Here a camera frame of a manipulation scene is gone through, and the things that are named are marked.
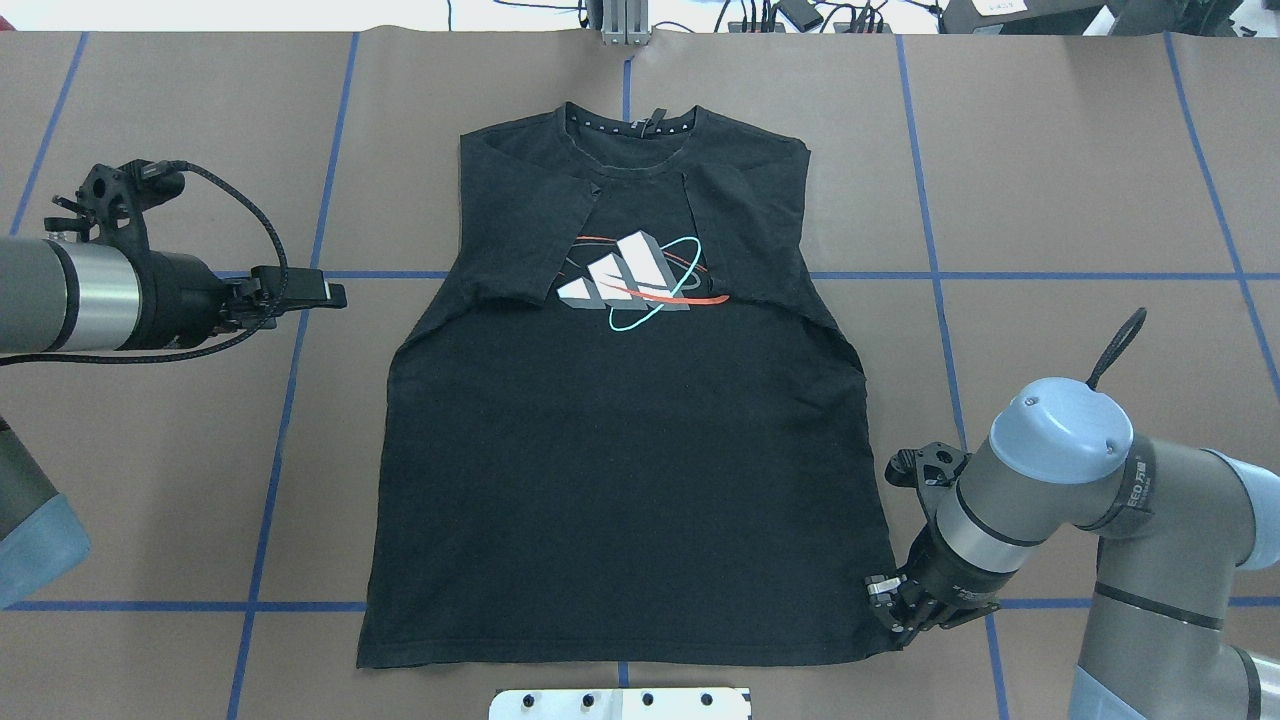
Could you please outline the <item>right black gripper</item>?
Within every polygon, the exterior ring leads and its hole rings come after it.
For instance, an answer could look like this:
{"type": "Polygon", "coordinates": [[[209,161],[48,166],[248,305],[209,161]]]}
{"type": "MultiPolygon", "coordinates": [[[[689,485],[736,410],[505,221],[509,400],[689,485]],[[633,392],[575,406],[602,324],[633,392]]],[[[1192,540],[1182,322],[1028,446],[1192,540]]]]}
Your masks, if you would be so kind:
{"type": "Polygon", "coordinates": [[[923,632],[951,629],[998,610],[1004,575],[969,564],[933,530],[920,530],[899,574],[865,577],[864,587],[872,609],[901,609],[879,619],[893,647],[905,650],[923,632]]]}

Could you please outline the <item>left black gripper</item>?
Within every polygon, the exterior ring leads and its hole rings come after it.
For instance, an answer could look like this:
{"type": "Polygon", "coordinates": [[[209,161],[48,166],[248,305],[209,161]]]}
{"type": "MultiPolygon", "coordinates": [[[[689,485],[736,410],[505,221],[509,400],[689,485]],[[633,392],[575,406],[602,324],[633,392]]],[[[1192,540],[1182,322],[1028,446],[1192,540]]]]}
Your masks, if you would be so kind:
{"type": "Polygon", "coordinates": [[[232,306],[232,287],[195,256],[148,254],[143,263],[151,295],[134,329],[137,350],[195,348],[210,338],[248,331],[271,331],[282,313],[346,309],[346,287],[319,269],[255,266],[250,302],[232,306]]]}

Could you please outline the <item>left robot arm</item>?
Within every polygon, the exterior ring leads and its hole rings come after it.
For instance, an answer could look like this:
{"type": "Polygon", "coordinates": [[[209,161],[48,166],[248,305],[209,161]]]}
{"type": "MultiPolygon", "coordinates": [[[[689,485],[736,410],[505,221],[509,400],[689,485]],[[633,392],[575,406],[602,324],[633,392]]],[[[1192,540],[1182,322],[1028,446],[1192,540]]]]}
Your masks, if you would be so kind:
{"type": "Polygon", "coordinates": [[[227,351],[285,313],[343,309],[323,272],[256,266],[221,278],[186,254],[151,250],[140,228],[95,240],[3,240],[3,397],[41,416],[38,447],[86,488],[161,482],[205,498],[239,484],[265,455],[250,397],[256,363],[178,372],[227,351]]]}

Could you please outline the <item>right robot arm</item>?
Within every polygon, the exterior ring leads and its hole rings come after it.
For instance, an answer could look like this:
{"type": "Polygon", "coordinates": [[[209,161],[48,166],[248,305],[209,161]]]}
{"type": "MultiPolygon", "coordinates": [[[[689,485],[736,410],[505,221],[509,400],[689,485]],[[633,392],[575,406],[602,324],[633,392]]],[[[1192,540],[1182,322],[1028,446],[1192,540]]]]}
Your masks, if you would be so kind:
{"type": "Polygon", "coordinates": [[[975,452],[905,448],[884,477],[925,518],[906,562],[864,580],[902,644],[997,611],[1011,577],[1075,527],[1100,542],[1069,717],[1277,716],[1277,660],[1222,639],[1234,577],[1277,562],[1274,471],[1138,434],[1107,395],[1050,377],[975,452]]]}

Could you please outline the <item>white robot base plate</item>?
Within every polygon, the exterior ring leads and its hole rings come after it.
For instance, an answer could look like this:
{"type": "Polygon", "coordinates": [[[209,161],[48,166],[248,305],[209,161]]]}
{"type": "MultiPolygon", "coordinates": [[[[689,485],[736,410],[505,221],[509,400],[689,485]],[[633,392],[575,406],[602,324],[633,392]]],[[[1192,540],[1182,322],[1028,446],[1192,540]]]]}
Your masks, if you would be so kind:
{"type": "Polygon", "coordinates": [[[489,719],[753,719],[749,689],[639,687],[502,691],[489,719]]]}

